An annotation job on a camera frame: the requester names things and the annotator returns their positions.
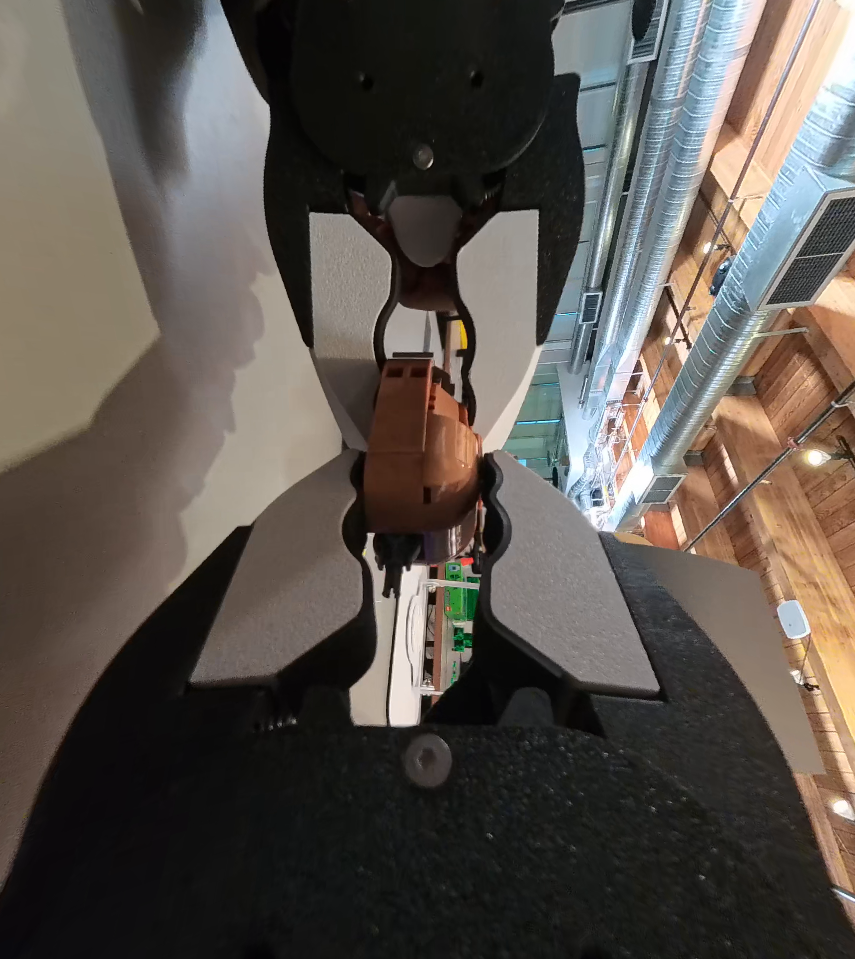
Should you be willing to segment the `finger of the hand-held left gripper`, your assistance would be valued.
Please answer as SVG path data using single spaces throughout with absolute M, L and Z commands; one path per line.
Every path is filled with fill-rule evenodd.
M 389 252 L 347 214 L 310 212 L 314 368 L 345 444 L 365 451 L 380 371 L 375 329 L 393 303 Z
M 500 212 L 458 252 L 458 292 L 473 325 L 473 429 L 485 452 L 506 442 L 541 353 L 538 235 L 536 210 Z

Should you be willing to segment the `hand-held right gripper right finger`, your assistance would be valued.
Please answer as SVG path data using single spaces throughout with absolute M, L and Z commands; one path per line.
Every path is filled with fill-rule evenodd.
M 483 611 L 575 689 L 660 692 L 602 539 L 578 507 L 505 451 L 484 458 Z

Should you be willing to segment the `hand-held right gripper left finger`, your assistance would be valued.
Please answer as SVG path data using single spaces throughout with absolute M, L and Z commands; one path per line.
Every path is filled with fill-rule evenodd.
M 370 665 L 370 569 L 359 485 L 342 452 L 254 521 L 191 684 L 349 689 Z

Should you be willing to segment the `orange toy brick model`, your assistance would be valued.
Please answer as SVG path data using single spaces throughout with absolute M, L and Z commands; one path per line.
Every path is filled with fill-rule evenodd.
M 367 442 L 363 510 L 384 597 L 414 565 L 469 555 L 480 571 L 482 442 L 431 354 L 386 361 Z

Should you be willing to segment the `green circuit board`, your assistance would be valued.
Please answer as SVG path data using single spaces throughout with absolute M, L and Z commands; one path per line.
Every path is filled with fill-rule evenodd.
M 468 557 L 445 564 L 443 612 L 450 627 L 452 649 L 471 652 L 473 621 L 479 596 L 480 574 Z

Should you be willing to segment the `metal vent grille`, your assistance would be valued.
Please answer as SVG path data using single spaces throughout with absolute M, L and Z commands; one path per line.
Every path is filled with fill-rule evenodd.
M 802 168 L 742 289 L 752 313 L 813 304 L 855 250 L 855 182 Z

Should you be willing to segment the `silver ventilation duct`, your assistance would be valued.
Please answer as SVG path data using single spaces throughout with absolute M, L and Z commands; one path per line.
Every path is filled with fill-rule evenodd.
M 676 492 L 685 478 L 685 453 L 754 353 L 771 316 L 784 310 L 752 313 L 742 284 L 802 168 L 855 182 L 855 3 L 838 53 L 617 494 L 604 531 L 629 529 L 656 495 L 669 498 Z
M 590 425 L 626 392 L 763 6 L 670 3 L 588 367 Z

